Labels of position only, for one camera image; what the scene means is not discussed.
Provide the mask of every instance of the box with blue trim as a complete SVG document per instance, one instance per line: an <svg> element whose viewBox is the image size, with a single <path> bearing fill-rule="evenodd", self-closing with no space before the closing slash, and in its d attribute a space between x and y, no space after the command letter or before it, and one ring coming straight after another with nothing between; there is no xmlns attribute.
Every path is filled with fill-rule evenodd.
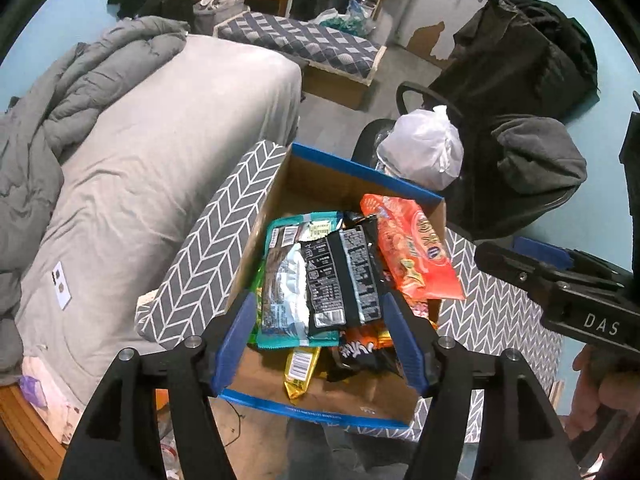
<svg viewBox="0 0 640 480"><path fill-rule="evenodd" d="M445 204L438 195L294 143L260 208L230 290L230 300L249 287L264 257L266 229L271 221L314 211L360 211L360 199L366 193L415 200L440 239L445 239ZM430 302L433 320L437 320L439 308L440 301ZM402 430L414 419L418 395L402 377L390 372L360 372L348 380L329 383L318 376L329 366L331 355L327 351L321 353L308 391L293 405L284 389L288 354L288 349L262 351L247 346L232 384L220 396L267 412L341 426Z"/></svg>

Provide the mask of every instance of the blue gripper pad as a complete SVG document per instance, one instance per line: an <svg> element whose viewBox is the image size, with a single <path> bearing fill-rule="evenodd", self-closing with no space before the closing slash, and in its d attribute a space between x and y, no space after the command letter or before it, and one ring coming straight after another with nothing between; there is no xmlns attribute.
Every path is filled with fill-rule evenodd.
<svg viewBox="0 0 640 480"><path fill-rule="evenodd" d="M216 353L216 371L211 380L211 389L216 395L222 393L234 380L242 352L255 324L257 305L255 294L250 292Z"/></svg>
<svg viewBox="0 0 640 480"><path fill-rule="evenodd" d="M422 396L429 387L429 381L424 376L424 355L402 317L396 299L390 292L382 299L382 312L406 382Z"/></svg>

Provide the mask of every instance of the metal bolt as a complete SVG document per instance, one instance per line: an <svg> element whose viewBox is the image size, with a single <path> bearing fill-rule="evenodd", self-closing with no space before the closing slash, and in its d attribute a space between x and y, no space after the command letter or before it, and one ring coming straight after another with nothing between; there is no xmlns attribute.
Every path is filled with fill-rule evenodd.
<svg viewBox="0 0 640 480"><path fill-rule="evenodd" d="M133 348L123 348L118 352L118 359L121 361L129 361L135 355Z"/></svg>
<svg viewBox="0 0 640 480"><path fill-rule="evenodd" d="M443 348L450 349L456 345L456 340L448 335L443 335L438 338L438 344Z"/></svg>
<svg viewBox="0 0 640 480"><path fill-rule="evenodd" d="M515 348L507 348L504 351L504 354L507 356L507 359L511 361L517 361L520 359L520 352L518 352Z"/></svg>
<svg viewBox="0 0 640 480"><path fill-rule="evenodd" d="M197 348L202 343L202 338L199 335L190 335L184 340L184 345L187 348Z"/></svg>

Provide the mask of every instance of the barcode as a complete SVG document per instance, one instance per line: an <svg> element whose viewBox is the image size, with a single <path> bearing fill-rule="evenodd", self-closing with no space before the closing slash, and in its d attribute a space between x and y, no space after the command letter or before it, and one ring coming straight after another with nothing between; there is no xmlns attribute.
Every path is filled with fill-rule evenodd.
<svg viewBox="0 0 640 480"><path fill-rule="evenodd" d="M278 243L278 228L274 227L271 231L271 240L269 240L269 248L273 249Z"/></svg>
<svg viewBox="0 0 640 480"><path fill-rule="evenodd" d="M311 368L311 361L314 355L311 352L293 352L291 356L291 365L287 375L290 379L306 381L306 375Z"/></svg>
<svg viewBox="0 0 640 480"><path fill-rule="evenodd" d="M336 308L335 310L327 310L326 312L318 312L315 316L316 326L344 325L344 310Z"/></svg>
<svg viewBox="0 0 640 480"><path fill-rule="evenodd" d="M282 245L281 247L286 247L288 245L293 245L296 241L296 234L298 234L298 226L290 225L284 228L284 234L282 235Z"/></svg>

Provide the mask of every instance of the black chair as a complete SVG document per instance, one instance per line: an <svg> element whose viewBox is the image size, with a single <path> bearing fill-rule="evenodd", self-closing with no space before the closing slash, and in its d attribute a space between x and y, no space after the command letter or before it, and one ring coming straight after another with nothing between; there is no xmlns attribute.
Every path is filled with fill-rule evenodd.
<svg viewBox="0 0 640 480"><path fill-rule="evenodd" d="M499 149L497 143L486 140L493 129L492 122L484 118L465 117L444 97L421 85L404 82L396 90L398 113L408 113L404 94L408 91L422 95L422 108L446 105L451 123L458 129L465 149L460 176L447 188L437 193L447 203L447 221L460 228L471 240L510 236L531 224L547 211L551 211L575 193L577 186L535 195L520 195L505 183L495 165ZM376 150L395 125L393 119L376 119L358 138L351 160L375 168Z"/></svg>

